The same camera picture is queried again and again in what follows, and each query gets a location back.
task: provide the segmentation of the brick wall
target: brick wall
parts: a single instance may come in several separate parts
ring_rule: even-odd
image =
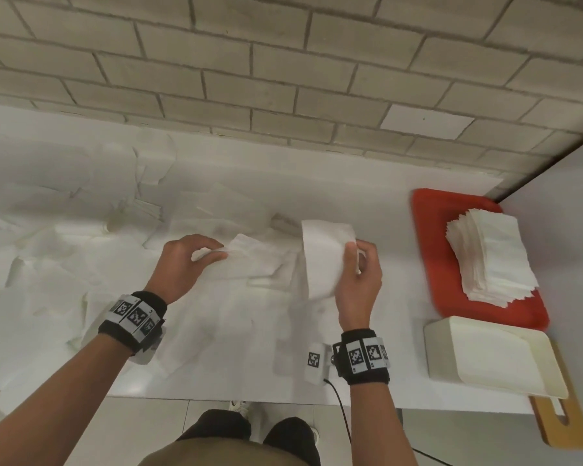
[[[583,143],[583,0],[0,0],[0,104],[496,174]],[[381,130],[391,104],[475,117]]]

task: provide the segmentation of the forearm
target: forearm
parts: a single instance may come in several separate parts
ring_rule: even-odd
[[[352,463],[354,466],[416,466],[389,386],[355,384],[352,399]]]
[[[0,422],[0,466],[61,466],[130,350],[100,334]]]

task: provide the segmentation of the black cable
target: black cable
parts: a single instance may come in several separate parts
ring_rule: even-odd
[[[346,430],[348,431],[348,438],[350,439],[350,445],[352,444],[352,435],[350,435],[350,427],[348,426],[348,419],[346,417],[346,411],[343,410],[343,403],[341,402],[341,398],[339,397],[339,393],[337,392],[337,388],[332,384],[329,380],[324,379],[325,383],[331,385],[334,390],[334,393],[337,395],[337,400],[339,401],[339,407],[341,407],[341,414],[343,415],[343,422],[346,423]]]
[[[332,384],[332,383],[331,383],[329,380],[327,380],[327,379],[324,379],[324,382],[325,382],[325,383],[328,383],[328,384],[330,384],[330,385],[331,385],[331,387],[332,387],[332,388],[333,388],[333,390],[334,390],[334,393],[337,395],[337,400],[339,401],[339,407],[341,407],[341,414],[343,415],[343,422],[345,422],[345,423],[346,423],[346,430],[348,431],[348,438],[350,439],[350,445],[351,445],[351,444],[352,444],[352,435],[350,435],[350,427],[348,426],[348,419],[347,419],[347,417],[346,417],[346,412],[345,412],[345,410],[343,410],[343,403],[341,402],[341,398],[339,397],[339,393],[337,392],[337,388],[334,386],[334,384]],[[424,453],[423,451],[419,451],[419,450],[417,450],[416,448],[412,448],[412,451],[416,451],[416,452],[417,452],[417,453],[419,453],[420,455],[423,455],[423,456],[425,456],[425,457],[427,457],[427,458],[433,459],[434,461],[436,461],[436,462],[438,462],[438,463],[444,464],[444,466],[452,466],[451,464],[449,464],[449,463],[446,463],[446,462],[444,462],[444,461],[442,461],[442,460],[439,460],[438,458],[435,458],[435,457],[434,457],[434,456],[432,456],[432,455],[428,455],[427,453]]]

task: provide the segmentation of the hand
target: hand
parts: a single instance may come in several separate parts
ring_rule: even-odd
[[[356,272],[358,249],[366,254],[359,255],[360,274]],[[373,303],[381,287],[382,269],[375,245],[363,240],[348,242],[343,254],[343,274],[334,293],[344,332],[369,329]]]
[[[168,305],[174,303],[192,289],[205,267],[227,258],[223,251],[212,251],[203,258],[192,261],[192,254],[203,248],[216,250],[222,246],[217,240],[200,234],[187,235],[165,243],[145,291],[157,294]]]

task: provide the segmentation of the left hand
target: left hand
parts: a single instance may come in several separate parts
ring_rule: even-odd
[[[168,305],[174,303],[192,289],[205,267],[227,258],[223,251],[212,251],[203,258],[192,261],[192,254],[203,248],[216,250],[222,247],[223,244],[217,240],[200,234],[187,235],[165,243],[145,291],[157,294]]]

